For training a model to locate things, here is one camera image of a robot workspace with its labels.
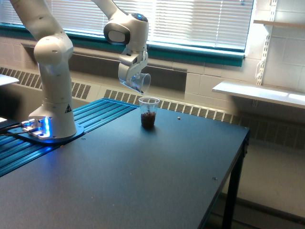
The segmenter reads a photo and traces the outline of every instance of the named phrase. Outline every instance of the window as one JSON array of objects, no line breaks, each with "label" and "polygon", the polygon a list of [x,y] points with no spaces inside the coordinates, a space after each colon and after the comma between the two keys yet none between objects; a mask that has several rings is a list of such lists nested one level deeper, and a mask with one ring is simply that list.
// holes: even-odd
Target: window
[{"label": "window", "polygon": [[[114,0],[126,12],[144,14],[150,43],[244,51],[254,0]],[[102,35],[107,17],[90,0],[46,0],[66,31]],[[21,24],[9,0],[0,21]]]}]

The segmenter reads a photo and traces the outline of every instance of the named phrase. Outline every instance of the warning label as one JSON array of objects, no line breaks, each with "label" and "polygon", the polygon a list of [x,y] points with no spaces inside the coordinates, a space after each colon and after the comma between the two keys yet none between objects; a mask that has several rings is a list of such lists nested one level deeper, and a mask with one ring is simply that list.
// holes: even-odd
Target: warning label
[{"label": "warning label", "polygon": [[72,109],[71,109],[71,107],[70,107],[70,104],[68,104],[68,106],[67,106],[67,108],[66,108],[66,112],[65,113],[69,113],[69,112],[71,112],[72,111]]}]

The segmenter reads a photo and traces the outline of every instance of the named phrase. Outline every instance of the shelf bracket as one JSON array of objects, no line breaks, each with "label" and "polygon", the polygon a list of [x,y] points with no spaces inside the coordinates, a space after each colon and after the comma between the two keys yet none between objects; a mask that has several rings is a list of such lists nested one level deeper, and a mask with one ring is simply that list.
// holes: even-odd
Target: shelf bracket
[{"label": "shelf bracket", "polygon": [[[277,6],[277,1],[278,0],[270,0],[271,10],[270,10],[269,21],[274,21],[275,20],[275,11],[276,11],[276,6]],[[272,29],[273,29],[273,26],[270,26],[268,28],[268,34],[266,35],[266,38],[265,38],[265,41],[264,41],[262,58],[261,58],[261,61],[258,63],[257,68],[256,68],[256,72],[255,72],[255,78],[257,79],[256,80],[256,85],[258,85],[258,86],[263,84],[263,77],[264,77],[266,60],[267,60],[268,51],[269,51]]]}]

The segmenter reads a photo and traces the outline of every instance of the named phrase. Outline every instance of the white shelf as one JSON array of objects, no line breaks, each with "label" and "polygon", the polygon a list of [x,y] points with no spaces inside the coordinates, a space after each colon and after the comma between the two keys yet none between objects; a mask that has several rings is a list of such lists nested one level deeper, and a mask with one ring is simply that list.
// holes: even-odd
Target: white shelf
[{"label": "white shelf", "polygon": [[11,83],[17,83],[17,82],[19,82],[19,80],[14,77],[0,74],[0,86],[8,85]]},{"label": "white shelf", "polygon": [[254,20],[254,24],[280,26],[280,27],[294,27],[299,29],[305,29],[305,24],[287,23],[287,22],[275,22],[275,21],[264,21],[264,20]]},{"label": "white shelf", "polygon": [[248,83],[223,81],[213,88],[213,92],[242,98],[265,101],[274,104],[305,108],[305,94],[272,87],[256,86]]}]

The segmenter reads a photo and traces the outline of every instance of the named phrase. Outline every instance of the clear plastic cup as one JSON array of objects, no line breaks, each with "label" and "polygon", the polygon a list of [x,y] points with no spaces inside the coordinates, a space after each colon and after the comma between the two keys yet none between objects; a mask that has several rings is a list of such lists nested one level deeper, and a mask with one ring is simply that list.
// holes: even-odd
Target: clear plastic cup
[{"label": "clear plastic cup", "polygon": [[141,108],[141,123],[145,129],[151,129],[156,119],[157,108],[160,99],[153,97],[142,97],[139,99]]},{"label": "clear plastic cup", "polygon": [[138,73],[131,79],[120,79],[120,83],[141,94],[145,94],[151,85],[151,75]]}]

